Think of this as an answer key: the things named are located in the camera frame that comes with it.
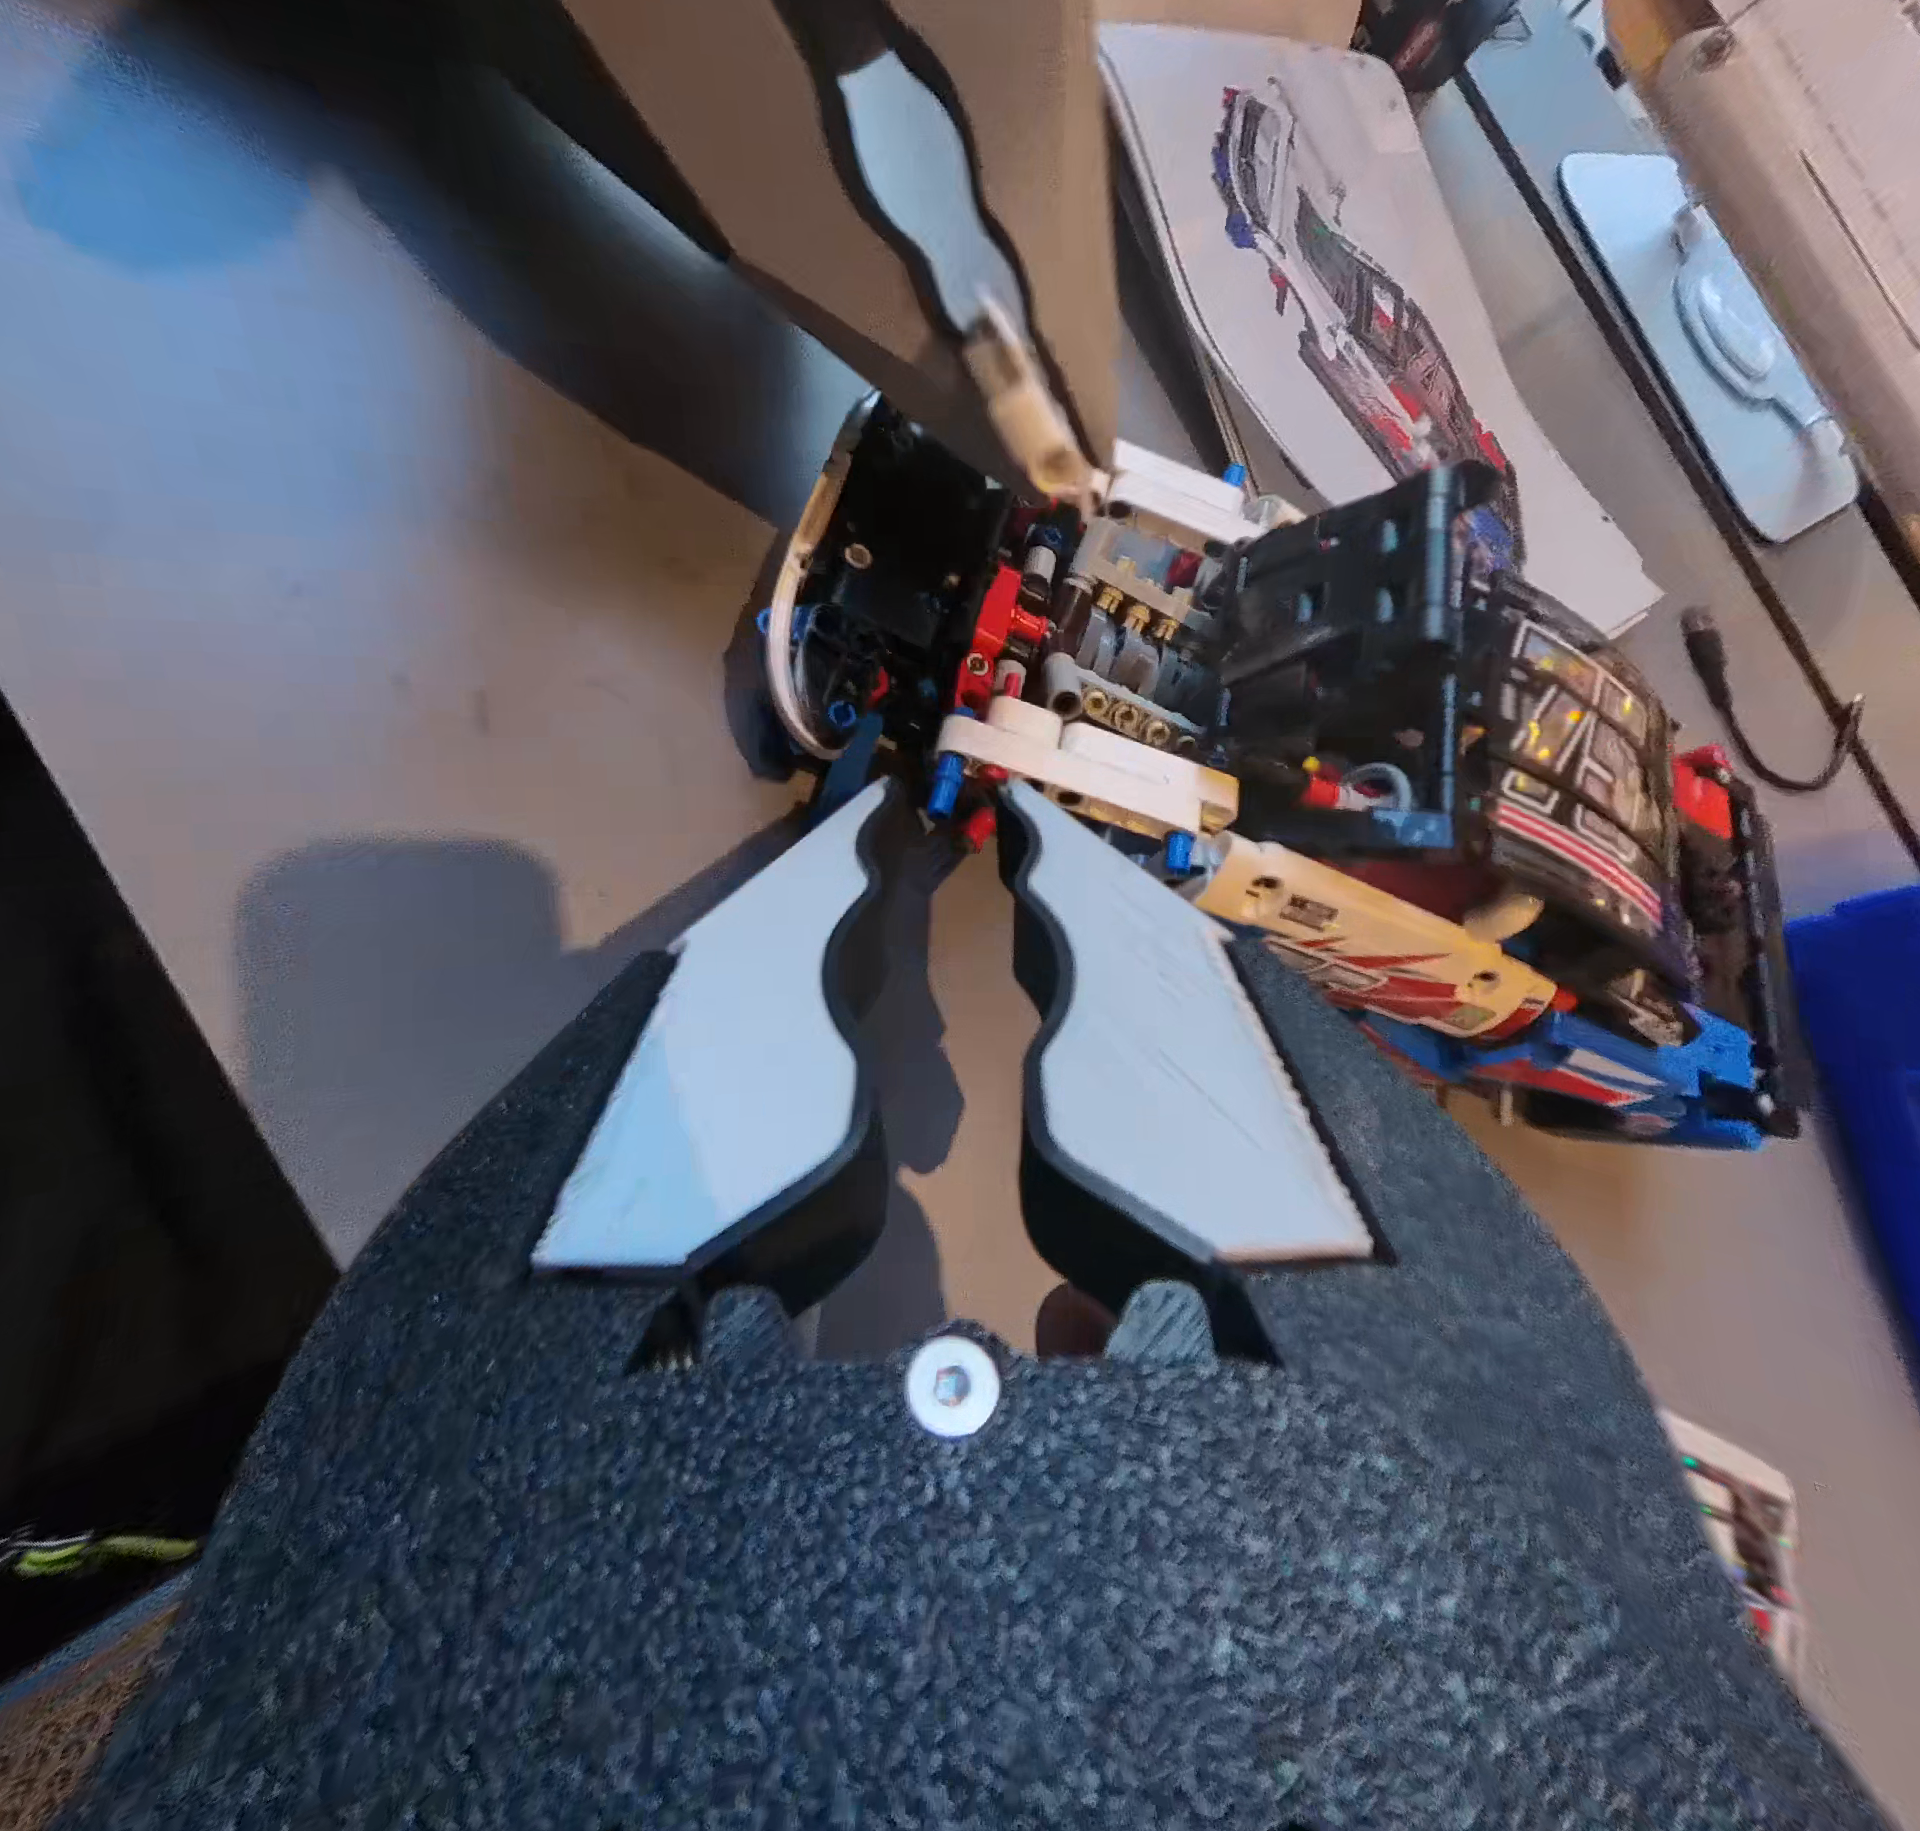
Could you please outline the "toy brick race car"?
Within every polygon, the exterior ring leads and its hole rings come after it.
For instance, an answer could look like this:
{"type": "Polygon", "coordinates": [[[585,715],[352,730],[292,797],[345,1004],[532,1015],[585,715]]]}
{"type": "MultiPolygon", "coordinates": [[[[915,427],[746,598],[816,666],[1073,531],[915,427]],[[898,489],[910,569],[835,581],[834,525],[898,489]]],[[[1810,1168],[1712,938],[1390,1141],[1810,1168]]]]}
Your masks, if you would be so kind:
{"type": "Polygon", "coordinates": [[[1257,938],[1404,1072],[1593,1141],[1799,1132],[1755,789],[1599,629],[1481,547],[1441,464],[1306,517],[1123,451],[1021,502],[879,397],[757,616],[762,726],[984,849],[1029,784],[1257,938]]]}

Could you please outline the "holographic sticker sheet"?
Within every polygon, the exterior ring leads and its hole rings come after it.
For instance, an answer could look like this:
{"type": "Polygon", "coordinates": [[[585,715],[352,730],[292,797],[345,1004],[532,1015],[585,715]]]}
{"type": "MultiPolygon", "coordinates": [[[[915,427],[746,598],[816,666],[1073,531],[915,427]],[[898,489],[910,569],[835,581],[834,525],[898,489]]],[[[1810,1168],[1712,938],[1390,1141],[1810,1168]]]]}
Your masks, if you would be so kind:
{"type": "Polygon", "coordinates": [[[1673,1411],[1658,1409],[1658,1417],[1751,1629],[1782,1676],[1799,1685],[1806,1624],[1792,1482],[1770,1462],[1673,1411]]]}

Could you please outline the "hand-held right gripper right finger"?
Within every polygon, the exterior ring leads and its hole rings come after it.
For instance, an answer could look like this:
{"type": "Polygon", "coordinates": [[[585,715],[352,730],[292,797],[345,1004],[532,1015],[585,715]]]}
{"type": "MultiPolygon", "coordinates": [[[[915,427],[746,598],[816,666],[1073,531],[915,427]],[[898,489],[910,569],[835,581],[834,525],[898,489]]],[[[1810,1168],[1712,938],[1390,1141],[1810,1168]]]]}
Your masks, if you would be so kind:
{"type": "Polygon", "coordinates": [[[1367,1261],[1373,1228],[1229,960],[1229,934],[1029,784],[1000,800],[1021,1195],[1058,1268],[1077,1199],[1197,1268],[1367,1261]]]}

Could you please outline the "grey desk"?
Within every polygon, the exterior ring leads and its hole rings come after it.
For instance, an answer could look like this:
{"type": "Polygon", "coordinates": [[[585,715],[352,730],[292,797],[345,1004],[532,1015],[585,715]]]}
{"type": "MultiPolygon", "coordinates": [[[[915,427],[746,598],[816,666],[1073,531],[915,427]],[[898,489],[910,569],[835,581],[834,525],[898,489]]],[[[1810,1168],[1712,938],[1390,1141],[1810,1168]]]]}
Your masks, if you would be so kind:
{"type": "MultiPolygon", "coordinates": [[[[852,404],[480,78],[387,109],[210,0],[4,0],[4,692],[338,1262],[641,945],[782,843],[722,663],[852,404]]],[[[1751,726],[1818,722],[1458,99],[1422,119],[1499,347],[1751,726]]],[[[889,919],[889,1230],[822,1349],[1032,1346],[1011,908],[889,919]]],[[[1916,1700],[1916,1395],[1818,1136],[1689,1162],[1454,1114],[1651,1390],[1799,1491],[1810,1698],[1889,1797],[1916,1700]]]]}

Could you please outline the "printed instruction sheet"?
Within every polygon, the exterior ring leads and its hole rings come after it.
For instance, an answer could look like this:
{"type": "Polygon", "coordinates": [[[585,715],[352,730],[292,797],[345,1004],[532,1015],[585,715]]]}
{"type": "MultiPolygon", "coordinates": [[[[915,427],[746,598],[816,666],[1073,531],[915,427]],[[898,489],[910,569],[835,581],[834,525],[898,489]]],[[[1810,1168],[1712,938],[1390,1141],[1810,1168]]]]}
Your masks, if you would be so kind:
{"type": "Polygon", "coordinates": [[[1906,543],[1918,518],[1916,0],[1703,0],[1653,91],[1906,543]]]}

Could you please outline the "blue storage bin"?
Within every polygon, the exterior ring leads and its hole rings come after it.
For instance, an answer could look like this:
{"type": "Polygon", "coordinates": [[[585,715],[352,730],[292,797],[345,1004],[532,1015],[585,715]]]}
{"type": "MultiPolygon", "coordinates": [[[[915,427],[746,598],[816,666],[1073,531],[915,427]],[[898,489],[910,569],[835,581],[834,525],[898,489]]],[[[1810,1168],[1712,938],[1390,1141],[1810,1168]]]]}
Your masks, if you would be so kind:
{"type": "Polygon", "coordinates": [[[1889,1310],[1918,1340],[1918,885],[1784,933],[1804,1045],[1872,1238],[1889,1310]]]}

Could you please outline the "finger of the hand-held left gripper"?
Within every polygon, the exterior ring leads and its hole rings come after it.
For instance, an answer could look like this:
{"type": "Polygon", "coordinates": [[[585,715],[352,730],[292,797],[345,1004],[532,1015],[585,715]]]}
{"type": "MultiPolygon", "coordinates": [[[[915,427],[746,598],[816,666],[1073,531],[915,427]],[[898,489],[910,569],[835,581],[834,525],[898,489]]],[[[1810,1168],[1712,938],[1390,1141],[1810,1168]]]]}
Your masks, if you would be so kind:
{"type": "Polygon", "coordinates": [[[855,208],[774,0],[558,0],[732,270],[956,455],[1027,494],[910,265],[855,208]]]}
{"type": "Polygon", "coordinates": [[[1091,464],[1117,443],[1117,260],[1094,0],[886,0],[947,76],[1021,321],[1091,464]]]}

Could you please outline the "thick instruction booklet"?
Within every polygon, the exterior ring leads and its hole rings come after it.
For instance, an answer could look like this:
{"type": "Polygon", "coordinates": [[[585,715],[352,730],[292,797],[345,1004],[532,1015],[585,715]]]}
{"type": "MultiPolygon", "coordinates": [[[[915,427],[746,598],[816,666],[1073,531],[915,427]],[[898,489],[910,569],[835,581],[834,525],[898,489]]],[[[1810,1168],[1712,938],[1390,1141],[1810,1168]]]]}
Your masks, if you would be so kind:
{"type": "Polygon", "coordinates": [[[1483,464],[1481,547],[1637,625],[1660,592],[1523,404],[1395,76],[1158,23],[1102,26],[1096,66],[1229,459],[1322,506],[1483,464]]]}

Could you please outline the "white toy brick panel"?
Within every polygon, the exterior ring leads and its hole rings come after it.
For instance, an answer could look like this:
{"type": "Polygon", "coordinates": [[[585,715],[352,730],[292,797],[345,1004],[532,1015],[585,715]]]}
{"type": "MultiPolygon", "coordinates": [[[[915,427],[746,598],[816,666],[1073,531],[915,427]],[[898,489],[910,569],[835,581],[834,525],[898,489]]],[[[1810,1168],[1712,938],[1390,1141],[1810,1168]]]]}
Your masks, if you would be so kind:
{"type": "Polygon", "coordinates": [[[1079,499],[1092,467],[1044,378],[1014,264],[989,232],[962,130],[884,47],[840,76],[855,165],[886,227],[929,276],[929,301],[958,340],[991,429],[1048,497],[1079,499]]]}

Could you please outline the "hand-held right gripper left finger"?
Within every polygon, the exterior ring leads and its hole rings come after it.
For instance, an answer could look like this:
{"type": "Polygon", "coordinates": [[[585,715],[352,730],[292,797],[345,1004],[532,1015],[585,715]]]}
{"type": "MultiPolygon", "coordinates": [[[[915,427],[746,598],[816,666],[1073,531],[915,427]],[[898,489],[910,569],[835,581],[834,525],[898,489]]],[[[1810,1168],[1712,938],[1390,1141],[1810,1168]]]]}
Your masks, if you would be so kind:
{"type": "Polygon", "coordinates": [[[534,1273],[701,1272],[856,1151],[859,1064],[826,962],[872,895],[861,837],[889,791],[861,789],[672,943],[534,1273]]]}

